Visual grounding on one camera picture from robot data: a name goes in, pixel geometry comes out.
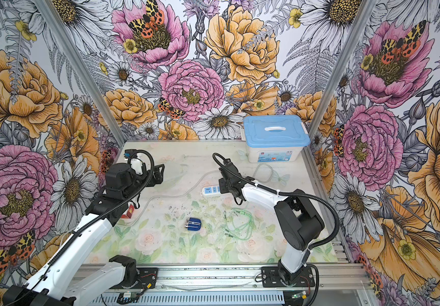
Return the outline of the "blue electric shaver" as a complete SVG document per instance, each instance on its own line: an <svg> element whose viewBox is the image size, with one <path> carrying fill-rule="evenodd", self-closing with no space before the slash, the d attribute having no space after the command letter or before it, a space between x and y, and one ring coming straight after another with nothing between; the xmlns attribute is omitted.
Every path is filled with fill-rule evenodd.
<svg viewBox="0 0 440 306"><path fill-rule="evenodd" d="M191 232L200 231L202 228L202 221L198 218L188 218L184 225L185 229Z"/></svg>

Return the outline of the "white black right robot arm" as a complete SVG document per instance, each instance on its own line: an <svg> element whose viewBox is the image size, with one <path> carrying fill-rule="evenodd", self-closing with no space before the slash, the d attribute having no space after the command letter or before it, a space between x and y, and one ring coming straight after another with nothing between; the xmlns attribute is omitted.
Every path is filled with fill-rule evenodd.
<svg viewBox="0 0 440 306"><path fill-rule="evenodd" d="M330 243L338 235L341 220L336 209L326 200L302 190L282 192L264 186L252 177L243 177L231 159L219 153L215 152L212 158L222 175L219 180L220 193L231 194L237 205L249 202L275 212L288 243L278 263L278 273L285 286L294 286L304 270L307 270L313 249ZM325 223L313 201L322 204L333 216L333 230L322 240L318 237L325 229Z"/></svg>

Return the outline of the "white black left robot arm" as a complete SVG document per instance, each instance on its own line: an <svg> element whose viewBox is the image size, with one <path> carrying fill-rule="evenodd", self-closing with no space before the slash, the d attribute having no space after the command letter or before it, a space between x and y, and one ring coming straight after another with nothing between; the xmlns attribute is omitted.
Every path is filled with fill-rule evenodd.
<svg viewBox="0 0 440 306"><path fill-rule="evenodd" d="M141 192L163 182L165 165L155 164L146 150L127 150L125 157L125 163L110 167L105 186L55 255L24 285L11 286L3 296L3 305L87 305L108 289L133 288L140 282L137 262L116 255L99 271L71 283L91 251L129 206L139 207Z"/></svg>

